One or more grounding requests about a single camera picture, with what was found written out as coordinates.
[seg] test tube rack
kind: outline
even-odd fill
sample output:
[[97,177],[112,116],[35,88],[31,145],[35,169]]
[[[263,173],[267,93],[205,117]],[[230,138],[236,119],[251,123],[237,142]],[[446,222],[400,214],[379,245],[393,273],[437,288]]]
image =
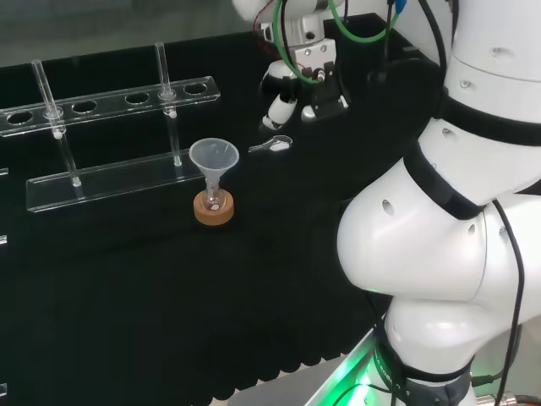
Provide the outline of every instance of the test tube rack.
[[[155,50],[159,85],[58,101],[52,96],[41,61],[32,62],[43,103],[0,110],[0,137],[50,129],[66,172],[26,181],[28,211],[52,210],[203,177],[189,160],[189,150],[180,150],[177,107],[216,101],[220,91],[211,76],[170,82],[163,43],[157,42]],[[167,121],[170,152],[77,168],[67,139],[69,125],[155,110],[162,110]]]

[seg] rack hole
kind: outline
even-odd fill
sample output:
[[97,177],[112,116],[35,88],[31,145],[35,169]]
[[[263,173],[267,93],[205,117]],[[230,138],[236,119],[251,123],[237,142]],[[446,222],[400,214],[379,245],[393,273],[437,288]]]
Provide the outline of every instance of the rack hole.
[[129,104],[143,104],[149,100],[148,93],[134,93],[126,96],[126,102]]
[[11,125],[22,125],[34,117],[31,112],[14,112],[8,116],[8,123]]
[[193,85],[184,86],[184,91],[189,95],[200,95],[206,91],[206,85],[202,83],[194,83]]
[[78,112],[79,114],[88,114],[96,107],[98,107],[98,103],[93,100],[82,101],[81,103],[75,103],[73,106],[71,106],[72,110],[74,112]]

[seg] glass test tube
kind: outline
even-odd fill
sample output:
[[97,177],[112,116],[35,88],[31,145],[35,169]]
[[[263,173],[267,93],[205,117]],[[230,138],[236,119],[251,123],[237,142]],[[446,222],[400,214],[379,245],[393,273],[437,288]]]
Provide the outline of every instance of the glass test tube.
[[180,159],[180,144],[178,142],[177,109],[175,106],[167,105],[167,102],[175,99],[175,91],[171,89],[169,72],[167,71],[166,50],[163,46],[163,42],[157,42],[154,46],[156,49],[158,72],[160,73],[160,98],[165,103],[163,112],[166,115],[167,132],[169,134],[169,141],[171,142],[173,161],[176,167],[180,167],[183,163]]
[[68,140],[66,139],[66,126],[62,120],[62,109],[57,107],[56,103],[54,102],[51,87],[49,86],[49,82],[47,81],[47,77],[45,75],[45,70],[43,69],[43,65],[39,59],[32,61],[32,70],[34,71],[34,76],[36,77],[36,81],[40,89],[41,98],[45,104],[45,118],[47,118],[51,123],[52,135],[58,142],[58,146],[62,153],[62,159],[66,169],[69,172],[71,182],[73,186],[79,187],[81,185],[81,181],[77,167],[75,166],[74,156],[69,149]]

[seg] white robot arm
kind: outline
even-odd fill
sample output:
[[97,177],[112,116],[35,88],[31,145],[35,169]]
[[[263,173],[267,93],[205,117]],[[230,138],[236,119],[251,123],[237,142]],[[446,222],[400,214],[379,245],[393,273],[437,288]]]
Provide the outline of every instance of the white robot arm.
[[[246,19],[265,6],[233,1]],[[290,0],[288,15],[311,14],[320,4],[327,1]],[[340,224],[344,272],[360,288],[394,296],[388,343],[427,376],[464,370],[511,325],[517,263],[494,199],[522,252],[520,322],[541,314],[541,197],[513,194],[541,179],[540,14],[539,0],[461,2],[440,113],[417,147],[351,202]],[[385,384],[374,362],[369,379]],[[372,399],[386,406],[391,395]],[[471,388],[459,404],[477,404]]]
[[[343,0],[335,0],[336,5]],[[274,24],[274,10],[276,2],[272,0],[233,0],[238,13],[248,21],[261,24],[261,33],[268,42],[274,42],[272,25]],[[312,79],[325,83],[336,80],[332,76],[336,71],[336,44],[334,40],[325,38],[325,30],[321,14],[328,10],[328,0],[288,0],[285,6],[284,31],[291,53],[292,64],[304,73],[313,73]],[[262,124],[272,131],[281,129],[293,115],[297,106],[298,94],[292,92],[293,82],[298,82],[297,76],[286,66],[282,60],[272,63],[263,78],[263,86],[271,82],[275,87],[275,94],[280,93],[263,117]],[[308,105],[303,108],[302,119],[305,122],[314,121],[323,112],[340,112],[348,108],[347,101],[342,94],[329,97],[330,106],[321,108]]]

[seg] black tablecloth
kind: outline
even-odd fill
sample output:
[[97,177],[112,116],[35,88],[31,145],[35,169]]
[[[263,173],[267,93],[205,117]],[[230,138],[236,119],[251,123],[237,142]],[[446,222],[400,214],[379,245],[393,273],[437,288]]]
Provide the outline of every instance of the black tablecloth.
[[[373,35],[374,16],[351,29]],[[335,26],[329,36],[339,38]],[[391,41],[399,58],[407,43]],[[12,405],[205,405],[280,370],[349,351],[372,315],[345,278],[336,229],[347,199],[403,155],[429,119],[437,69],[406,63],[367,86],[382,44],[339,41],[350,112],[282,131],[290,151],[249,156],[268,107],[269,60],[249,33],[167,44],[172,80],[212,75],[218,103],[179,109],[181,147],[205,137],[241,152],[221,185],[235,217],[193,215],[202,179],[32,214],[25,180],[63,172],[47,131],[0,140],[0,380]],[[153,47],[44,63],[56,98],[158,81]],[[0,69],[0,107],[39,101],[29,65]],[[79,167],[169,148],[161,112],[68,127]],[[385,308],[388,300],[380,304]]]

